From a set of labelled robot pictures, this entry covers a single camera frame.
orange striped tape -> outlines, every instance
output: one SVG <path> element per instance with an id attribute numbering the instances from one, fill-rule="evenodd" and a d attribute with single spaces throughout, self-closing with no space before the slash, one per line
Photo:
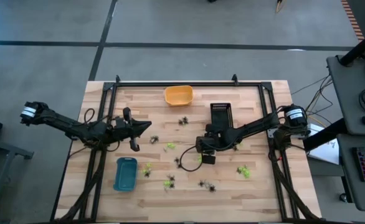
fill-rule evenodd
<path id="1" fill-rule="evenodd" d="M 350 20 L 351 27 L 354 29 L 354 33 L 356 34 L 358 41 L 364 40 L 363 33 L 361 32 L 361 29 L 358 26 L 357 20 L 353 15 L 349 3 L 347 2 L 347 0 L 341 0 L 341 2 L 343 5 L 343 9 L 346 11 L 347 17 Z"/>

teal container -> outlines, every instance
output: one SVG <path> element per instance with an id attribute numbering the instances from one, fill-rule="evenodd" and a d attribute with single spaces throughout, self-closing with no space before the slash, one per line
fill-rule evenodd
<path id="1" fill-rule="evenodd" d="M 130 192 L 134 190 L 137 180 L 137 160 L 131 157 L 121 157 L 116 163 L 118 168 L 113 189 L 120 192 Z"/>

orange bowl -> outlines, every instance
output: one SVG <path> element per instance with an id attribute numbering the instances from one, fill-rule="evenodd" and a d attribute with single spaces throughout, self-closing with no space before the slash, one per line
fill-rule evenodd
<path id="1" fill-rule="evenodd" d="M 164 100 L 170 106 L 189 105 L 194 98 L 191 86 L 169 86 L 164 90 Z"/>

white paper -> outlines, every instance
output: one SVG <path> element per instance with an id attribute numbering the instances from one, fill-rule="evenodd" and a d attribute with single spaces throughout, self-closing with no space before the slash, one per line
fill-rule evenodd
<path id="1" fill-rule="evenodd" d="M 308 128 L 310 129 L 311 133 L 310 136 L 316 134 L 318 131 L 321 131 L 322 127 L 309 124 Z M 339 165 L 339 144 L 338 140 L 334 139 L 329 141 L 321 146 L 310 151 L 309 155 L 312 158 L 320 159 L 322 161 L 330 162 L 336 165 Z"/>

table leg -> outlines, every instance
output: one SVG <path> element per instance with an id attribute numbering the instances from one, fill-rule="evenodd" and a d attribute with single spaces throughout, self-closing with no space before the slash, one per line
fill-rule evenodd
<path id="1" fill-rule="evenodd" d="M 338 134 L 347 134 L 346 123 L 343 118 L 324 128 L 315 135 L 303 140 L 306 152 L 309 152 L 330 140 L 334 140 Z"/>

